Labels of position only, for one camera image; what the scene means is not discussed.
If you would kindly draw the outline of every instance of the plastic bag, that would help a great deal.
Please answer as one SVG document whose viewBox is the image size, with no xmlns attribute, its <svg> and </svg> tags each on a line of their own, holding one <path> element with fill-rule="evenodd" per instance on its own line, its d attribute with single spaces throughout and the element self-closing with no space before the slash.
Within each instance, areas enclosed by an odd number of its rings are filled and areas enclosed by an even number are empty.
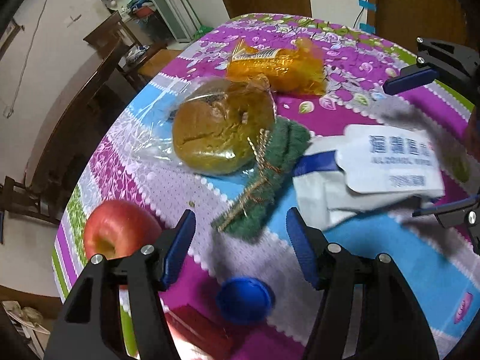
<svg viewBox="0 0 480 360">
<path fill-rule="evenodd" d="M 190 81 L 169 103 L 162 98 L 142 112 L 149 128 L 136 137 L 134 158 L 211 176 L 248 174 L 251 143 L 257 144 L 261 129 L 272 128 L 275 103 L 265 76 L 244 82 L 211 76 Z"/>
<path fill-rule="evenodd" d="M 135 46 L 133 47 L 128 55 L 125 57 L 125 60 L 127 62 L 127 65 L 133 64 L 138 58 L 140 58 L 143 54 L 146 53 L 148 50 L 149 46 Z"/>
<path fill-rule="evenodd" d="M 309 39 L 298 38 L 297 50 L 263 49 L 249 47 L 242 39 L 233 50 L 226 77 L 242 81 L 265 74 L 273 91 L 297 95 L 326 93 L 321 50 Z"/>
</svg>

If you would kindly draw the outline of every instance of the packaged bread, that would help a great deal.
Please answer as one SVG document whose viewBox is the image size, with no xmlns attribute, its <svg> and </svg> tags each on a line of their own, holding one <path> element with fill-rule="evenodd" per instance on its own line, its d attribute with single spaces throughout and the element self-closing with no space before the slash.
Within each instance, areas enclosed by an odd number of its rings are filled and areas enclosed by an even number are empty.
<svg viewBox="0 0 480 360">
<path fill-rule="evenodd" d="M 306 38 L 298 38 L 294 50 L 259 51 L 240 40 L 233 50 L 226 77 L 242 81 L 258 74 L 267 76 L 273 91 L 318 96 L 326 93 L 322 52 Z"/>
<path fill-rule="evenodd" d="M 265 76 L 233 82 L 212 78 L 198 87 L 175 114 L 175 154 L 195 172 L 233 173 L 254 159 L 261 129 L 274 123 L 274 103 Z"/>
</svg>

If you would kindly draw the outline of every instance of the blue tape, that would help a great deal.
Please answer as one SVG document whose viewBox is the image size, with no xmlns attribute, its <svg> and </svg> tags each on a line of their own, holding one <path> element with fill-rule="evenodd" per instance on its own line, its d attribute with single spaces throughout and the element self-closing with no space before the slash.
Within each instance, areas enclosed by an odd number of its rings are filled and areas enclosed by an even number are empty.
<svg viewBox="0 0 480 360">
<path fill-rule="evenodd" d="M 368 1 L 358 0 L 358 5 L 360 5 L 362 8 L 368 9 L 369 11 L 377 11 L 377 5 L 369 3 Z"/>
<path fill-rule="evenodd" d="M 375 27 L 369 24 L 360 23 L 360 29 L 370 34 L 375 34 Z"/>
<path fill-rule="evenodd" d="M 335 162 L 335 150 L 324 151 L 318 154 L 301 157 L 293 169 L 293 176 L 306 175 L 311 172 L 339 172 L 340 168 Z"/>
</svg>

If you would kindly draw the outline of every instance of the round table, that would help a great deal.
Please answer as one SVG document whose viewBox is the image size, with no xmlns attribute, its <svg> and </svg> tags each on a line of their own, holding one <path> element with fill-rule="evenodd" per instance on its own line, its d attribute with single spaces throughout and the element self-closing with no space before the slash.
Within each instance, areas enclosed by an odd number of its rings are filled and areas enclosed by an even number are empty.
<svg viewBox="0 0 480 360">
<path fill-rule="evenodd" d="M 210 227 L 211 220 L 227 208 L 242 185 L 182 173 L 160 162 L 139 161 L 131 154 L 136 133 L 157 122 L 155 112 L 146 112 L 148 107 L 172 101 L 195 77 L 224 76 L 227 59 L 239 39 L 262 50 L 293 48 L 298 37 L 308 37 L 324 50 L 327 95 L 277 94 L 280 115 L 307 126 L 312 135 L 342 135 L 349 124 L 426 130 L 445 182 L 446 196 L 439 203 L 476 193 L 480 166 L 461 144 L 472 105 L 438 83 L 402 96 L 388 96 L 382 90 L 389 77 L 415 62 L 413 54 L 374 35 L 318 19 L 243 15 L 211 31 L 166 66 L 99 144 L 70 198 L 55 241 L 53 267 L 62 299 L 86 264 L 83 228 L 102 201 L 132 200 L 167 226 L 174 226 L 189 208 L 196 214 L 196 234 L 179 280 L 161 294 L 165 308 L 189 303 L 225 327 L 239 344 L 232 359 L 301 358 L 321 293 L 303 279 L 286 233 L 286 212 L 297 204 L 291 183 L 259 242 L 249 245 Z M 353 254 L 374 257 L 387 252 L 393 256 L 426 315 L 443 358 L 480 308 L 479 257 L 460 231 L 440 228 L 432 216 L 412 218 L 413 209 L 405 203 L 356 217 L 325 235 Z M 277 304 L 266 323 L 239 328 L 219 315 L 215 306 L 219 283 L 238 275 L 259 278 L 275 292 Z M 120 296 L 127 349 L 134 355 L 128 293 L 121 291 Z"/>
</svg>

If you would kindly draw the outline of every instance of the blue bottle cap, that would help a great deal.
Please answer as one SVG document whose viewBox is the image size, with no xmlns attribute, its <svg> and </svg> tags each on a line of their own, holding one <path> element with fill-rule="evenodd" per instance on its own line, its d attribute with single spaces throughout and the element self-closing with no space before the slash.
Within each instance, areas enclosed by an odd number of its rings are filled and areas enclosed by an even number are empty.
<svg viewBox="0 0 480 360">
<path fill-rule="evenodd" d="M 275 296 L 270 287 L 253 277 L 234 277 L 225 281 L 217 294 L 222 316 L 236 325 L 264 320 L 272 311 Z"/>
</svg>

